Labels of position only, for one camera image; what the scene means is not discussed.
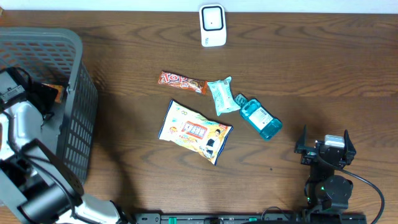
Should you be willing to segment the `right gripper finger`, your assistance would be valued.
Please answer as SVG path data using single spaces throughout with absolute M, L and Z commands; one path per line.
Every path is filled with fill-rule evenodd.
M 344 131 L 343 139 L 344 139 L 344 142 L 345 142 L 346 155 L 347 156 L 355 156 L 356 155 L 356 149 L 354 148 L 354 145 L 351 142 L 351 139 L 349 138 L 349 133 L 348 133 L 347 129 Z
M 307 126 L 303 127 L 303 132 L 295 144 L 295 150 L 304 150 L 307 140 Z

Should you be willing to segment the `small orange snack box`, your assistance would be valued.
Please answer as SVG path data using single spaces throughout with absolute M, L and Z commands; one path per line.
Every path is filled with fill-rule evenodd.
M 64 95 L 64 92 L 65 92 L 65 87 L 62 86 L 62 85 L 54 85 L 54 84 L 48 84 L 48 83 L 45 83 L 45 85 L 46 85 L 46 86 L 49 86 L 49 87 L 51 87 L 51 88 L 54 88 L 54 89 L 56 89 L 56 90 L 58 91 L 57 96 L 56 96 L 56 98 L 55 98 L 55 102 L 56 102 L 56 103 L 61 103 L 62 100 L 63 100 L 63 95 Z

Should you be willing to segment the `teal mouthwash bottle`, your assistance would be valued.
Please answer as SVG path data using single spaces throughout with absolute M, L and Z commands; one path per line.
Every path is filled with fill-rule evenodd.
M 234 98 L 241 107 L 239 114 L 246 120 L 265 140 L 270 141 L 281 129 L 282 122 L 270 114 L 261 103 L 255 99 L 247 99 L 243 94 Z

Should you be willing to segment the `light teal wipes pack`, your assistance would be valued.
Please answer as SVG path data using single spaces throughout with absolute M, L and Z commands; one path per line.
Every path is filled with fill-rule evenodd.
M 230 87 L 231 81 L 232 77 L 227 77 L 224 80 L 208 82 L 208 88 L 211 91 L 216 114 L 218 116 L 223 113 L 230 113 L 241 109 L 232 95 Z

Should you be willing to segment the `red Top chocolate bar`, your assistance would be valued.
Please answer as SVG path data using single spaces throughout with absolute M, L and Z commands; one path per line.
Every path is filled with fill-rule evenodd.
M 202 95 L 206 94 L 207 81 L 188 78 L 169 72 L 161 72 L 158 79 L 158 84 L 168 85 L 179 89 L 191 90 Z

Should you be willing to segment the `yellow chips bag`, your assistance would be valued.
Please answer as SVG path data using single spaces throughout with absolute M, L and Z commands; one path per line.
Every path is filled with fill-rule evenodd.
M 158 138 L 197 152 L 216 165 L 232 130 L 171 100 Z

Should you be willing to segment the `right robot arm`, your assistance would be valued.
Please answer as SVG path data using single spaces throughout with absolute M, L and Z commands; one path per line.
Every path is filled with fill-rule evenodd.
M 296 142 L 294 152 L 301 155 L 301 164 L 310 166 L 304 187 L 308 210 L 311 213 L 342 213 L 348 208 L 353 190 L 352 181 L 336 175 L 352 163 L 356 149 L 345 131 L 343 136 L 326 135 L 313 147 L 306 145 L 307 128 Z

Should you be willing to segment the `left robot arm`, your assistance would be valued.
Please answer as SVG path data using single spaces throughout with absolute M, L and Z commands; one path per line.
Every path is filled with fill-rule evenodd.
M 1 201 L 22 223 L 134 223 L 112 201 L 84 193 L 42 128 L 58 90 L 20 67 L 1 70 Z

